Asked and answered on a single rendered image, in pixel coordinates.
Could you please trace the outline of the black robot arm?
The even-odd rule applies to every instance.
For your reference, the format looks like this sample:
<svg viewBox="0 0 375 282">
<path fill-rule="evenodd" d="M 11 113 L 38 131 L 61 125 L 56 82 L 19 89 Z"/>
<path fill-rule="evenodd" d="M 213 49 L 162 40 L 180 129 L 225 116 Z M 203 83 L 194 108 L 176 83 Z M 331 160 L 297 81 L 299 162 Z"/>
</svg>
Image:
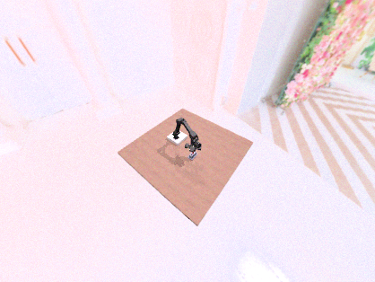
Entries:
<svg viewBox="0 0 375 282">
<path fill-rule="evenodd" d="M 173 138 L 175 140 L 179 139 L 179 134 L 180 134 L 179 129 L 182 124 L 186 128 L 187 132 L 189 133 L 191 144 L 194 145 L 194 146 L 192 145 L 190 146 L 189 152 L 195 152 L 196 147 L 199 148 L 201 146 L 201 144 L 197 141 L 199 139 L 197 133 L 191 129 L 187 121 L 183 118 L 176 119 L 176 123 L 177 123 L 176 129 L 172 133 L 172 135 L 174 136 Z"/>
</svg>

